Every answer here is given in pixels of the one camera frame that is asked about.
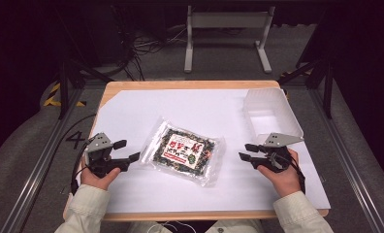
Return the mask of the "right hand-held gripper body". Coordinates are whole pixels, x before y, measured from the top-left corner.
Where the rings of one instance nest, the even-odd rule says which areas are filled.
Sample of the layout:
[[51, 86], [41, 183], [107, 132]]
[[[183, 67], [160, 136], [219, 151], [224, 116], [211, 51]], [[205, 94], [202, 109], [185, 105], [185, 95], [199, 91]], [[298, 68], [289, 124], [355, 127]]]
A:
[[258, 145], [259, 152], [262, 152], [265, 157], [252, 157], [251, 165], [254, 169], [257, 169], [259, 165], [263, 165], [275, 173], [285, 171], [290, 166], [299, 171], [299, 165], [289, 152], [287, 146], [302, 142], [303, 140], [302, 136], [271, 133], [262, 145]]

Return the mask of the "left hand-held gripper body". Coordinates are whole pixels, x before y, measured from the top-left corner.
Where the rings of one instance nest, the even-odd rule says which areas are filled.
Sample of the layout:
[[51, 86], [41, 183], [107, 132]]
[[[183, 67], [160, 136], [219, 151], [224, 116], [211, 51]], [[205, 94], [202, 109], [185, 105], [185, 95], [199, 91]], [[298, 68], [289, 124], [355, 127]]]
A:
[[89, 145], [84, 150], [86, 167], [99, 178], [104, 178], [114, 168], [119, 168], [121, 172], [128, 171], [129, 158], [110, 158], [113, 144], [114, 142], [101, 132], [89, 139]]

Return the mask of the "translucent plastic container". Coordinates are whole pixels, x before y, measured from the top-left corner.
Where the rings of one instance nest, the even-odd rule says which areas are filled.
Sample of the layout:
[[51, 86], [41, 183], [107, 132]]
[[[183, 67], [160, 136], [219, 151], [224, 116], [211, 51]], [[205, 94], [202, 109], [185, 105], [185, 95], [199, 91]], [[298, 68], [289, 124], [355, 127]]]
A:
[[263, 144], [271, 133], [293, 136], [299, 142], [304, 139], [304, 132], [279, 87], [249, 89], [242, 109], [255, 144]]

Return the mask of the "clear bag of dark snacks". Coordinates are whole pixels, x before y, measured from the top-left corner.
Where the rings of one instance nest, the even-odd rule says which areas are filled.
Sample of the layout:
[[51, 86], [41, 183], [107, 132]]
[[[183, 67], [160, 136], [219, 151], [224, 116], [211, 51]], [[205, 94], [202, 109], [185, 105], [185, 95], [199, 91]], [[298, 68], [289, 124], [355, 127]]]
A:
[[218, 180], [225, 150], [223, 137], [203, 136], [160, 117], [144, 143], [140, 161], [151, 169], [211, 187]]

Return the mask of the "person's left hand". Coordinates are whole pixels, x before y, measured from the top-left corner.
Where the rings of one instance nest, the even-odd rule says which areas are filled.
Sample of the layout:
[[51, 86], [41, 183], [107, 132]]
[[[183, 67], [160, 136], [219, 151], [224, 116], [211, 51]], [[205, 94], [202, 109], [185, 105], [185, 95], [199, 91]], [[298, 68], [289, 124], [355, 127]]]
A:
[[119, 168], [112, 169], [109, 173], [106, 174], [104, 178], [99, 178], [94, 175], [85, 164], [85, 159], [81, 160], [82, 171], [80, 174], [80, 183], [90, 186], [94, 186], [103, 190], [107, 190], [110, 184], [118, 177], [120, 174]]

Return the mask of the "person's right hand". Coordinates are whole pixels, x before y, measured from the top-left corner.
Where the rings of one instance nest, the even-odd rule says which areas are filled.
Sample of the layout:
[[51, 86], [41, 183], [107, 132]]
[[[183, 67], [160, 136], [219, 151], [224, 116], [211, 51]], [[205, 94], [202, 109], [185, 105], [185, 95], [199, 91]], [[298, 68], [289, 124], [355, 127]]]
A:
[[263, 165], [259, 165], [257, 170], [272, 183], [281, 198], [302, 190], [297, 171], [292, 166], [280, 173], [274, 173]]

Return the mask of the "white paper sheet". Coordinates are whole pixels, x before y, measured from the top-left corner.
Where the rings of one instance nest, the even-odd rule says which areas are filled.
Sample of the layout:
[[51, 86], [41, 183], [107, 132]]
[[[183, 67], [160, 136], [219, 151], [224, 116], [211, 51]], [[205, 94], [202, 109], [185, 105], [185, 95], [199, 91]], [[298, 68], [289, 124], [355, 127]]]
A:
[[269, 211], [278, 196], [271, 184], [240, 159], [255, 144], [243, 114], [245, 89], [126, 90], [98, 112], [93, 130], [127, 145], [112, 152], [126, 157], [141, 151], [157, 120], [211, 138], [223, 137], [226, 151], [215, 186], [201, 187], [143, 164], [132, 164], [110, 186], [111, 214]]

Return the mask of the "yellow black hazard tape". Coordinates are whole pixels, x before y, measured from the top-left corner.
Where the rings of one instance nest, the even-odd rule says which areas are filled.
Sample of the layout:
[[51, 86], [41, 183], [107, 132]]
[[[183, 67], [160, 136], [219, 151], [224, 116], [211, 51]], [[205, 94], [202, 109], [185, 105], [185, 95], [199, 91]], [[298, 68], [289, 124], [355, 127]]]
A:
[[47, 99], [44, 101], [44, 106], [61, 106], [61, 84], [60, 82], [56, 82], [53, 84]]

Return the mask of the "white metal stand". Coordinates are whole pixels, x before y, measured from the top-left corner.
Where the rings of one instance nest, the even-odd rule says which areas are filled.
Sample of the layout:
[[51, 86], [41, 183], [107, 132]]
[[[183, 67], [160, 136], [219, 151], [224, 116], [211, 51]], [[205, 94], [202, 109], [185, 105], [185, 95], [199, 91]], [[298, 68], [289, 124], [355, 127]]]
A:
[[195, 29], [220, 30], [225, 33], [238, 33], [243, 29], [257, 29], [261, 31], [261, 35], [254, 41], [254, 47], [257, 50], [264, 72], [270, 74], [272, 66], [266, 54], [265, 45], [272, 27], [274, 12], [275, 7], [251, 12], [197, 12], [192, 6], [188, 6], [186, 18], [187, 40], [183, 71], [185, 73], [192, 72], [194, 52], [193, 31]]

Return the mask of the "aluminium rail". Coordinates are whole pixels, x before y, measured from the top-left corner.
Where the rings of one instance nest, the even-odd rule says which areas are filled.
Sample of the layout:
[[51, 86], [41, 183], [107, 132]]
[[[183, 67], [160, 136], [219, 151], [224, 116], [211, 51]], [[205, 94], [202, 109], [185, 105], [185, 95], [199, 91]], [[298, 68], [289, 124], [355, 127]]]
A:
[[70, 91], [70, 97], [67, 100], [68, 107], [63, 113], [63, 117], [58, 119], [49, 135], [49, 138], [31, 172], [27, 178], [22, 191], [16, 199], [0, 233], [21, 233], [24, 228], [35, 201], [39, 195], [45, 178], [48, 174], [51, 162], [57, 152], [57, 148], [63, 141], [66, 134], [66, 125], [76, 103], [80, 100], [82, 89], [73, 89]]
[[317, 107], [319, 115], [323, 118], [324, 124], [329, 131], [329, 134], [335, 144], [338, 159], [341, 166], [346, 174], [346, 177], [351, 184], [351, 187], [358, 199], [358, 202], [363, 210], [370, 228], [373, 233], [384, 233], [384, 221], [378, 212], [375, 204], [368, 192], [368, 189], [362, 180], [354, 162], [352, 161], [350, 154], [343, 143], [339, 132], [337, 131], [336, 125], [331, 119], [327, 117], [327, 114], [323, 108], [323, 100], [317, 90], [311, 90], [309, 95]]

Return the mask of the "black metal frame stand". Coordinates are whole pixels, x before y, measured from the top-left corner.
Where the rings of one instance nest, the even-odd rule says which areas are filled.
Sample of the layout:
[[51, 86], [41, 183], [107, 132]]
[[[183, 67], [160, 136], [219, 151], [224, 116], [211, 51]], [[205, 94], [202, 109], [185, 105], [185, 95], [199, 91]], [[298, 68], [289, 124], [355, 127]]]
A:
[[333, 7], [327, 7], [320, 17], [309, 41], [307, 42], [301, 57], [296, 63], [296, 70], [290, 73], [282, 73], [278, 79], [280, 85], [286, 84], [307, 71], [304, 84], [308, 89], [316, 89], [324, 81], [323, 110], [328, 119], [332, 118], [332, 88], [333, 76], [331, 65], [331, 20]]
[[81, 52], [80, 43], [77, 41], [74, 29], [81, 29], [77, 23], [79, 18], [75, 18], [75, 10], [71, 7], [53, 6], [57, 27], [53, 27], [53, 42], [56, 46], [56, 56], [59, 63], [59, 82], [60, 82], [60, 114], [59, 119], [64, 119], [76, 103], [73, 101], [77, 90], [82, 90], [85, 85], [84, 71], [90, 79], [95, 79], [103, 83], [109, 83], [112, 79], [95, 69], [92, 69], [86, 62], [85, 56]]

